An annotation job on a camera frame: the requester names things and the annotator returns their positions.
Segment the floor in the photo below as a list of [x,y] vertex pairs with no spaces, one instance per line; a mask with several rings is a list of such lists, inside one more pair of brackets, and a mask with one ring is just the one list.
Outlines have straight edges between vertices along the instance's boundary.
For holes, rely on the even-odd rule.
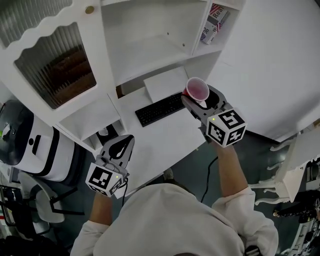
[[[273,171],[266,170],[268,166],[272,166],[280,161],[283,161],[286,149],[278,152],[271,152],[269,148],[273,144],[251,135],[245,135],[244,138],[235,145],[241,167],[247,178],[249,184],[257,183],[259,180],[266,180],[271,178]],[[209,163],[216,157],[214,149],[208,145],[203,144],[184,159],[172,166],[175,179],[188,187],[195,196],[200,200],[205,189],[207,180],[207,171]],[[85,179],[90,163],[94,161],[92,155],[88,152],[86,154],[81,174],[78,181],[78,191],[68,198],[63,200],[63,207],[66,210],[84,211],[85,215],[66,215],[66,220],[63,223],[56,224],[59,238],[63,241],[65,246],[71,245],[77,237],[83,223],[88,220],[92,202],[95,193],[90,190],[86,184]],[[305,182],[302,182],[301,190],[304,189]],[[70,188],[56,182],[50,182],[50,186],[59,194],[68,191]],[[273,193],[264,194],[262,189],[256,189],[256,198],[262,197],[276,197]],[[209,190],[204,199],[204,203],[211,206],[213,202],[221,196],[219,175],[217,163],[211,167]],[[113,201],[113,218],[117,218],[121,209],[121,199],[112,198]],[[286,204],[272,205],[261,203],[255,206],[255,210],[265,214],[266,217],[272,219],[279,232],[279,247],[278,253],[289,248],[292,245],[296,231],[298,229],[298,219],[291,218],[275,218],[272,213],[274,209],[285,208]]]

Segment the keyboard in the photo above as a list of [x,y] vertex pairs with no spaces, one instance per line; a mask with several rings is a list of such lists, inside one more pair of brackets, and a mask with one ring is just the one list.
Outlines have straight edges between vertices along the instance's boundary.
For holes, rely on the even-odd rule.
[[181,100],[181,92],[157,101],[135,112],[142,127],[150,125],[185,108]]

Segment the cabinet door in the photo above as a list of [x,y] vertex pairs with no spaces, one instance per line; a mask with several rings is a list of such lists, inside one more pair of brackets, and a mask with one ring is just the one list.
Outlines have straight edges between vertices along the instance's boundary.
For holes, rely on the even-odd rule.
[[3,0],[0,43],[0,80],[51,126],[115,90],[100,0]]

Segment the sleeve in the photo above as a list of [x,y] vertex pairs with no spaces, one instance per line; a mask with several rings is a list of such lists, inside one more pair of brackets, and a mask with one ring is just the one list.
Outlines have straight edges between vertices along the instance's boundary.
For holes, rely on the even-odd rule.
[[245,248],[257,246],[263,256],[274,256],[278,248],[278,231],[271,219],[254,210],[256,194],[249,187],[237,194],[219,198],[212,208],[230,221],[244,238]]
[[83,224],[79,236],[75,239],[70,256],[92,256],[94,247],[108,225],[88,220]]

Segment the white wall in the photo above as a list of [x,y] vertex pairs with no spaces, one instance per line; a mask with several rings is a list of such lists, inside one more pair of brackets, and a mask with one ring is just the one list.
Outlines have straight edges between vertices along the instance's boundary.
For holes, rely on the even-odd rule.
[[10,99],[15,99],[9,89],[0,81],[0,106]]
[[279,141],[320,117],[320,8],[314,0],[247,0],[207,80]]

